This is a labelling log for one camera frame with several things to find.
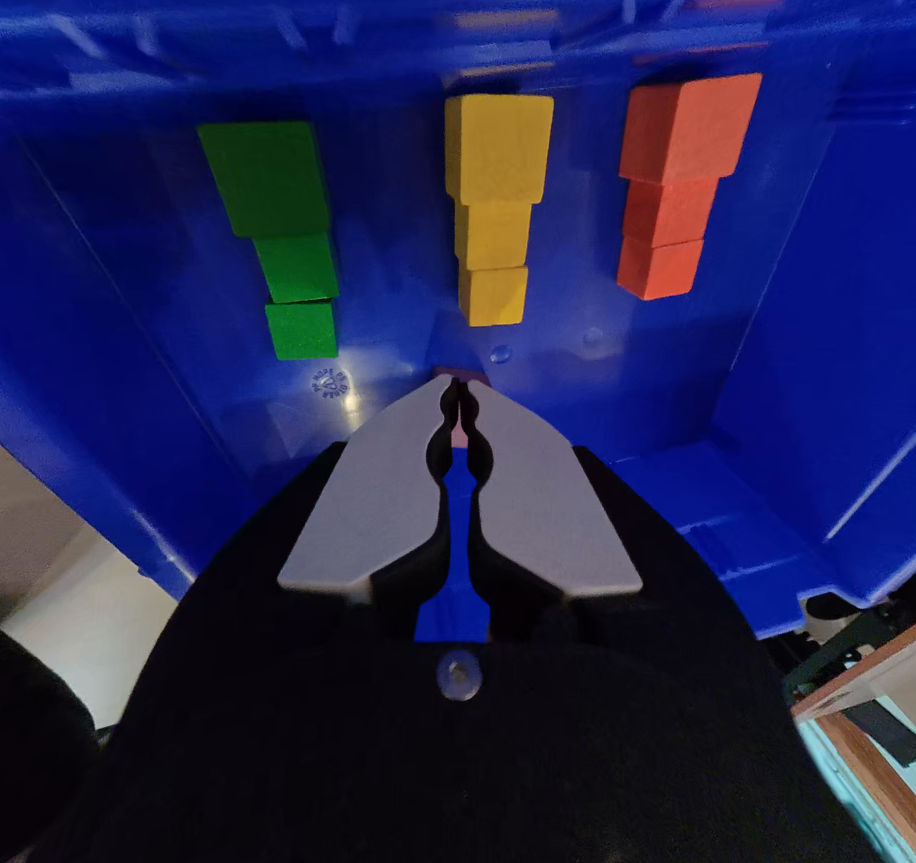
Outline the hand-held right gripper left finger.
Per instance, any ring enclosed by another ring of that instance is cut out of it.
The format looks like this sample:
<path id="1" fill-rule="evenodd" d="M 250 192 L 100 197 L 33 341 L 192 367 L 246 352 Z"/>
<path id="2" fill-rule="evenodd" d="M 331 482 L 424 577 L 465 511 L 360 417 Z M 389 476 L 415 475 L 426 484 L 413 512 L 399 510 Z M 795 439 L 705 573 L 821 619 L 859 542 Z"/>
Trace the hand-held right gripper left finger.
<path id="1" fill-rule="evenodd" d="M 396 400 L 350 436 L 278 576 L 287 590 L 373 600 L 372 578 L 432 538 L 441 486 L 428 450 L 452 420 L 442 410 L 452 376 Z"/>

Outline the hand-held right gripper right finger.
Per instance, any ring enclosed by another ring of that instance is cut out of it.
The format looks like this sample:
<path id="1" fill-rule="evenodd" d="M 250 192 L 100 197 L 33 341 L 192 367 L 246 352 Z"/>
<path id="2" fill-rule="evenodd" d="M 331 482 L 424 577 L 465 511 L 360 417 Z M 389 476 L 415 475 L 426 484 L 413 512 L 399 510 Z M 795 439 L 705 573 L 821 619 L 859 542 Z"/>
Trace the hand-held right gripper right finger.
<path id="1" fill-rule="evenodd" d="M 477 592 L 490 602 L 523 587 L 566 600 L 638 593 L 643 581 L 566 437 L 479 381 L 462 394 Z"/>

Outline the purple wooden cube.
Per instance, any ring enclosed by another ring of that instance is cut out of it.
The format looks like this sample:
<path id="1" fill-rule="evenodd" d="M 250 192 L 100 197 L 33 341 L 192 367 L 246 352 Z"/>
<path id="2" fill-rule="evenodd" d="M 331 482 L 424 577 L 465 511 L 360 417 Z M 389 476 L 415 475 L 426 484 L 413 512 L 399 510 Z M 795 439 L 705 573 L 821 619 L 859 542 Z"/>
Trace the purple wooden cube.
<path id="1" fill-rule="evenodd" d="M 459 379 L 460 381 L 464 383 L 475 380 L 475 381 L 482 383 L 483 385 L 487 387 L 490 387 L 490 381 L 487 375 L 480 371 L 469 370 L 469 369 L 464 369 L 460 367 L 437 365 L 432 368 L 432 375 L 433 377 L 448 375 L 448 376 L 456 377 L 457 379 Z M 464 431 L 460 410 L 458 412 L 458 418 L 457 418 L 456 424 L 452 430 L 451 440 L 452 440 L 452 448 L 454 450 L 458 450 L 458 449 L 467 450 L 468 438 Z"/>

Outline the large blue plastic bin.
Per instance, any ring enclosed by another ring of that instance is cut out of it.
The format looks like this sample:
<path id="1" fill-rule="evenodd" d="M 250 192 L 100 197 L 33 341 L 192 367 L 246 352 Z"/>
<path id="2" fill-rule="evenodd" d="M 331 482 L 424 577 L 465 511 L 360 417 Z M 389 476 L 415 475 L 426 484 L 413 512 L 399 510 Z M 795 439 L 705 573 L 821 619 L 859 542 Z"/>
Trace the large blue plastic bin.
<path id="1" fill-rule="evenodd" d="M 616 282 L 628 95 L 760 73 L 692 290 Z M 444 103 L 549 96 L 521 324 Z M 281 362 L 200 124 L 313 125 L 336 358 Z M 169 593 L 437 365 L 612 464 L 761 637 L 914 573 L 914 0 L 2 0 L 2 445 Z"/>

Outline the green wooden cube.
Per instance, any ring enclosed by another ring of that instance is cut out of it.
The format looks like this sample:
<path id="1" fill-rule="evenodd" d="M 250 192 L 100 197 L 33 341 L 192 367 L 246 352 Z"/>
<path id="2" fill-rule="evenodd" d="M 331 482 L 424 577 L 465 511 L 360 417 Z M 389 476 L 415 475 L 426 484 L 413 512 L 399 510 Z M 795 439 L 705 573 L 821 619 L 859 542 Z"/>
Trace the green wooden cube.
<path id="1" fill-rule="evenodd" d="M 340 295 L 333 240 L 328 232 L 256 238 L 253 243 L 273 303 L 311 303 Z"/>
<path id="2" fill-rule="evenodd" d="M 200 124 L 196 130 L 235 236 L 254 240 L 330 231 L 311 123 Z"/>
<path id="3" fill-rule="evenodd" d="M 330 299 L 269 302 L 265 306 L 276 357 L 281 362 L 336 358 L 339 353 Z"/>

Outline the yellow wooden cube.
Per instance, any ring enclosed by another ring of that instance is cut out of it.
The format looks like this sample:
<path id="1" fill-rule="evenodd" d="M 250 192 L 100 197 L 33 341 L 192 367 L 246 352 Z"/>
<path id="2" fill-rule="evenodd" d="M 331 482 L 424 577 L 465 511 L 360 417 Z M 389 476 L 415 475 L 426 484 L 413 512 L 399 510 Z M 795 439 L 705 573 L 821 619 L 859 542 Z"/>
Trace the yellow wooden cube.
<path id="1" fill-rule="evenodd" d="M 471 328 L 511 326 L 524 318 L 529 269 L 525 265 L 489 270 L 459 268 L 459 306 Z"/>
<path id="2" fill-rule="evenodd" d="M 464 206 L 542 201 L 554 100 L 466 94 L 444 103 L 445 189 Z"/>
<path id="3" fill-rule="evenodd" d="M 454 251 L 467 271 L 525 265 L 532 205 L 518 202 L 454 202 Z"/>

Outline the orange wooden cube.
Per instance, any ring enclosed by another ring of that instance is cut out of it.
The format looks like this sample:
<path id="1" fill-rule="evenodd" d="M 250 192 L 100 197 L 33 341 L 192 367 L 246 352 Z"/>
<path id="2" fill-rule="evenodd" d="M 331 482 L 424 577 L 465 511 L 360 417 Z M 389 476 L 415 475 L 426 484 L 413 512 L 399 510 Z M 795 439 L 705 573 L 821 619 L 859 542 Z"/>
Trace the orange wooden cube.
<path id="1" fill-rule="evenodd" d="M 624 237 L 616 282 L 641 300 L 682 296 L 693 288 L 704 240 L 661 246 Z"/>
<path id="2" fill-rule="evenodd" d="M 631 90 L 618 174 L 662 186 L 732 176 L 762 79 L 752 73 Z"/>
<path id="3" fill-rule="evenodd" d="M 624 238 L 650 247 L 704 239 L 719 179 L 667 185 L 631 179 L 622 226 Z"/>

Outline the wooden board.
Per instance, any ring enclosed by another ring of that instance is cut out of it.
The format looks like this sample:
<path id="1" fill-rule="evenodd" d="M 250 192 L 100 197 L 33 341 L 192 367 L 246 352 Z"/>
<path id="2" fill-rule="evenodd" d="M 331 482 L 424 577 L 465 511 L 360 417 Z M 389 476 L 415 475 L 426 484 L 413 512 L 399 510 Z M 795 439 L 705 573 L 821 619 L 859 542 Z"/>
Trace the wooden board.
<path id="1" fill-rule="evenodd" d="M 886 861 L 914 861 L 914 763 L 903 765 L 856 718 L 876 707 L 914 734 L 915 628 L 794 702 L 791 713 Z"/>

